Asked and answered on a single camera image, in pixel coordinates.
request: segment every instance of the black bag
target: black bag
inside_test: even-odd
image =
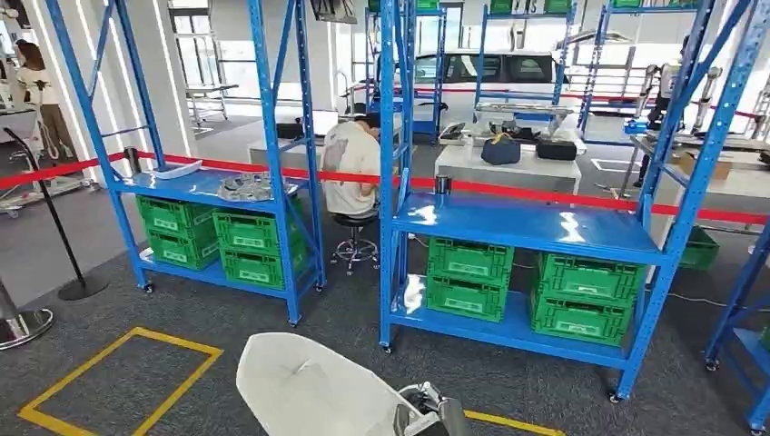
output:
[[[535,145],[540,159],[552,159],[556,161],[574,161],[578,156],[578,148],[570,141],[553,141],[538,138]]]
[[[492,165],[516,164],[521,160],[521,144],[508,134],[498,134],[484,142],[481,159]]]

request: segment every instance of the red barrier rope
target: red barrier rope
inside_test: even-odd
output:
[[[154,159],[155,155],[148,152],[138,152],[142,158]],[[116,161],[123,158],[123,153],[110,154],[110,161]],[[195,159],[187,156],[177,156],[173,154],[167,154],[165,156],[166,161],[176,164],[191,164],[199,160],[203,160],[203,166],[207,168],[215,168],[228,171],[239,172],[262,172],[267,171],[267,165],[256,165],[253,163],[237,163],[229,161],[219,161],[215,159]],[[99,163],[96,159],[91,159],[84,162],[69,163],[65,165],[56,166],[54,168],[46,168],[36,173],[24,173],[20,175],[0,178],[0,188],[13,187],[18,184],[31,183],[38,180],[50,179],[57,175],[73,173],[76,171],[82,171],[85,168],[91,166],[97,166]],[[307,179],[309,177],[307,170],[300,168],[282,168],[281,173],[287,177]],[[341,182],[357,182],[357,183],[371,183],[380,184],[380,178],[376,175],[367,174],[352,174],[352,173],[335,173],[328,171],[320,171],[319,177],[322,180],[336,180]],[[393,183],[398,184],[400,178],[398,176],[393,177]],[[434,180],[428,177],[412,177],[411,186],[420,189],[431,189],[434,184]],[[505,197],[519,198],[523,200],[531,200],[545,203],[564,203],[564,204],[580,204],[590,207],[600,207],[604,209],[615,209],[619,211],[635,211],[637,203],[629,200],[619,200],[605,197],[595,197],[590,195],[574,195],[571,193],[552,193],[547,191],[538,191],[533,189],[517,188],[513,186],[498,186],[494,184],[466,182],[463,180],[455,180],[452,182],[452,189],[457,191],[469,191],[473,193],[483,193],[490,195],[500,195]],[[651,212],[663,215],[676,215],[679,211],[677,206],[671,204],[654,204]],[[746,223],[746,224],[765,224],[767,216],[760,213],[744,213],[723,211],[717,209],[702,209],[698,212],[698,218],[704,220],[714,220],[730,223]]]
[[[123,152],[110,154],[109,157],[110,162],[118,161],[123,159]],[[82,171],[86,168],[98,165],[99,160],[94,158],[82,162],[65,163],[54,166],[52,168],[43,168],[40,171],[0,177],[0,189],[13,188],[14,186],[18,186],[20,184],[37,182],[38,180],[53,179],[57,175],[77,173],[78,171]]]

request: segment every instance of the woman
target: woman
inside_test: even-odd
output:
[[[16,79],[25,91],[25,102],[39,107],[43,120],[40,133],[48,156],[60,164],[77,161],[72,138],[59,108],[54,84],[45,70],[40,48],[23,39],[16,42],[16,46],[22,63]]]

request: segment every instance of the black case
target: black case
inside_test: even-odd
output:
[[[575,143],[570,141],[552,141],[538,138],[535,150],[538,152],[540,159],[574,161],[578,157],[578,148],[575,146]]]

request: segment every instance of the white t-shirt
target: white t-shirt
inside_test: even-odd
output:
[[[380,175],[380,144],[354,121],[332,127],[323,140],[321,170]],[[327,180],[323,183],[326,208],[331,213],[355,215],[374,207],[377,195],[360,193],[361,183]]]
[[[16,80],[26,91],[29,91],[29,103],[30,104],[59,104],[59,99],[56,97],[56,90],[54,89],[51,77],[48,76],[48,72],[45,70],[31,70],[25,66],[19,68],[16,73]],[[37,87],[37,81],[45,82],[45,88],[43,89],[43,100],[40,100],[40,89]]]

